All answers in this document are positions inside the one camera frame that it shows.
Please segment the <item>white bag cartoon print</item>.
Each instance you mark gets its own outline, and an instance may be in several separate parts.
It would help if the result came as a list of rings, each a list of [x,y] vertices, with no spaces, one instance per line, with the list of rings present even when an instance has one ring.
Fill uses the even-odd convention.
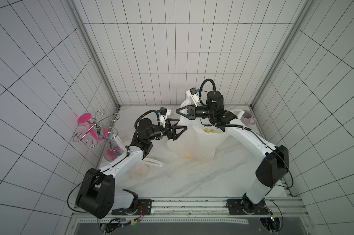
[[[189,120],[177,115],[180,126],[187,126],[187,130],[175,141],[169,140],[167,146],[171,152],[188,159],[206,162],[214,159],[217,148],[229,137],[222,130],[204,126],[200,118]]]

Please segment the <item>white bag red lettering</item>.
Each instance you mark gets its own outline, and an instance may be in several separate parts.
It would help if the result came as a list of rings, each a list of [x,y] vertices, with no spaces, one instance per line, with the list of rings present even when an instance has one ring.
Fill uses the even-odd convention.
[[[163,162],[148,158],[153,144],[148,140],[134,140],[127,146],[123,160],[115,166],[116,177],[127,174],[131,179],[145,178],[152,166],[162,167]]]

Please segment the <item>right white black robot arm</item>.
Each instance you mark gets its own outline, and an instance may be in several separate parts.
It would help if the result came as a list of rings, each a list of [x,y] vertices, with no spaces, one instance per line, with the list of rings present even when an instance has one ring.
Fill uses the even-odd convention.
[[[240,202],[244,213],[254,214],[276,183],[289,172],[288,149],[285,146],[273,145],[248,128],[241,121],[243,110],[226,110],[224,97],[220,92],[208,92],[205,105],[198,104],[201,101],[201,91],[191,88],[187,90],[186,95],[192,104],[178,108],[177,114],[189,120],[207,118],[211,127],[219,128],[237,139],[260,161],[255,171],[256,179]]]

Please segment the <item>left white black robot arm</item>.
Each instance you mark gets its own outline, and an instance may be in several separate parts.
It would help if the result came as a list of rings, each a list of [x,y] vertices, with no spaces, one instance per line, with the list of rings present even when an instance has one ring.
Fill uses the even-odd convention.
[[[149,118],[139,120],[130,145],[126,146],[118,160],[101,169],[91,168],[86,172],[83,181],[78,185],[75,206],[80,208],[80,212],[90,213],[98,219],[104,218],[113,210],[137,213],[140,208],[138,194],[126,189],[117,192],[116,178],[146,158],[153,147],[153,140],[167,137],[175,141],[187,129],[187,126],[171,124],[169,118],[165,125],[153,124]]]

